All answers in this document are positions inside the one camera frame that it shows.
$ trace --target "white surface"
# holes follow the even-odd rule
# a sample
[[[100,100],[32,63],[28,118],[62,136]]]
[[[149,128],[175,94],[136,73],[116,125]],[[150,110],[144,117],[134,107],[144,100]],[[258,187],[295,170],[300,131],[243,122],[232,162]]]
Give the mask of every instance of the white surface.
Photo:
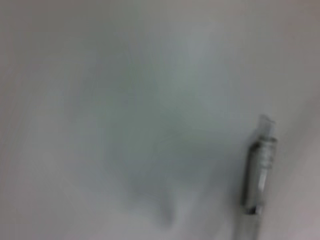
[[[1,239],[231,240],[261,113],[280,140],[261,239],[317,239],[319,11],[1,1]]]

